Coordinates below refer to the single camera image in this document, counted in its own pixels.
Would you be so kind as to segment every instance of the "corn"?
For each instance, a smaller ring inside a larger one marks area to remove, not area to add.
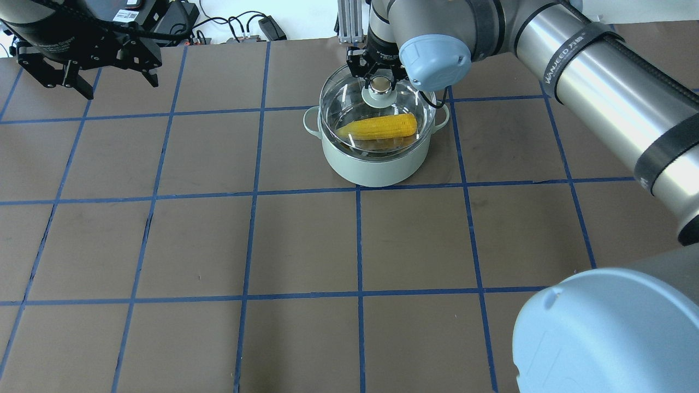
[[[411,136],[417,131],[417,120],[412,113],[372,117],[357,120],[335,131],[339,138],[352,138],[355,141],[390,139]]]

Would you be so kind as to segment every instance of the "white wall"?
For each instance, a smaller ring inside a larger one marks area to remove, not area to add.
[[[699,19],[699,0],[576,0],[573,3],[585,16],[602,23]]]
[[[279,26],[284,30],[290,40],[301,40],[309,38],[327,38],[335,36],[335,18],[338,14],[337,0],[256,0],[256,1],[231,1],[231,0],[201,0],[204,9],[210,16],[237,16],[249,10],[260,11],[267,15],[272,15]],[[190,0],[191,3],[200,5],[200,0]],[[369,7],[362,1],[364,32],[369,21]],[[244,15],[243,25],[252,14]],[[199,17],[199,22],[204,20],[203,14]],[[257,24],[256,18],[250,23],[251,34],[261,34],[264,36]],[[236,34],[242,36],[240,27],[236,26]],[[209,22],[198,29],[205,36],[212,39],[213,43],[223,43],[232,37],[227,26],[221,26],[214,22]],[[10,37],[0,34],[0,43],[9,47]],[[5,57],[5,52],[0,48],[0,57]]]

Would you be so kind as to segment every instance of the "black band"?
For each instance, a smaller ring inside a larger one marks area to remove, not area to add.
[[[382,40],[369,26],[366,34],[366,54],[378,64],[393,65],[400,64],[398,57],[398,46],[394,42]]]
[[[544,92],[551,97],[556,97],[558,102],[561,102],[556,95],[556,86],[559,83],[563,70],[583,49],[590,46],[592,43],[604,38],[607,35],[615,36],[617,39],[622,39],[606,24],[592,22],[580,29],[579,32],[573,34],[561,47],[554,53],[549,64],[544,70]]]
[[[677,240],[682,245],[693,245],[699,243],[699,215],[687,223],[679,232]]]
[[[374,3],[371,4],[371,10],[372,10],[372,12],[374,12],[374,15],[376,15],[376,17],[379,18],[379,20],[381,20],[381,22],[383,22],[385,24],[391,24],[388,19],[386,19],[385,17],[382,17],[381,15],[379,15],[378,12],[376,12],[376,7],[374,6]]]
[[[514,56],[519,58],[519,55],[517,55],[517,46],[519,45],[519,37],[521,37],[522,32],[526,27],[529,25],[529,22],[531,22],[535,17],[537,17],[543,10],[546,10],[549,7],[557,6],[559,3],[548,3],[545,4],[536,11],[534,11],[531,15],[529,15],[528,18],[524,20],[524,23],[519,27],[519,31],[517,32],[517,35],[514,37]]]
[[[466,0],[473,11],[476,24],[476,45],[471,54],[471,61],[477,62],[491,56],[497,46],[494,36],[495,20],[492,18],[491,2],[483,0]]]
[[[500,0],[493,0],[495,3],[495,9],[498,11],[498,24],[500,24],[500,31],[498,32],[498,44],[495,45],[495,50],[493,55],[500,52],[503,48],[503,43],[505,42],[505,11],[503,10],[503,5]]]
[[[391,7],[393,6],[393,3],[395,3],[395,2],[396,2],[396,0],[389,1],[388,5],[386,6],[386,14],[387,15],[391,13]]]
[[[660,174],[687,150],[699,145],[699,113],[669,129],[656,139],[636,161],[633,175],[653,194]]]

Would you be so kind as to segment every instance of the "power adapter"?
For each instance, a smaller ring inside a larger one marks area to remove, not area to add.
[[[284,30],[279,27],[277,21],[275,21],[270,15],[261,18],[258,24],[264,35],[267,36],[268,40],[281,41],[287,39],[287,35],[284,33]]]

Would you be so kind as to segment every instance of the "label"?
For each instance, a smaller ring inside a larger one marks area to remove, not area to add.
[[[49,53],[63,53],[71,48],[71,44],[73,43],[73,41],[75,41],[75,37],[70,37],[65,41],[53,43],[50,45],[38,44],[38,46]]]
[[[138,11],[119,10],[117,15],[112,19],[114,22],[133,22],[138,17]]]

